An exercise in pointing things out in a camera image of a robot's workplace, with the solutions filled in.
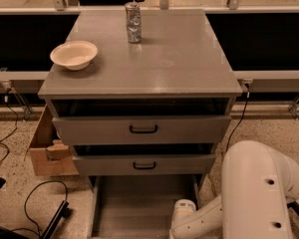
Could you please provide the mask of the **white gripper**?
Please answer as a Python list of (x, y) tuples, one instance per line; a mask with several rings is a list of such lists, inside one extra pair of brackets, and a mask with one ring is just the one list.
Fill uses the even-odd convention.
[(201, 216), (194, 202), (178, 200), (173, 208), (169, 239), (197, 239), (202, 234)]

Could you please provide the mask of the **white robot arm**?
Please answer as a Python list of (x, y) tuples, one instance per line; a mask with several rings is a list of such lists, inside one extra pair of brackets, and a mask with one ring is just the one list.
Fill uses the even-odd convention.
[(198, 209), (173, 208), (169, 239), (198, 239), (222, 229), (223, 239), (293, 239), (287, 205), (299, 199), (299, 165), (258, 141), (234, 144), (221, 167), (221, 194)]

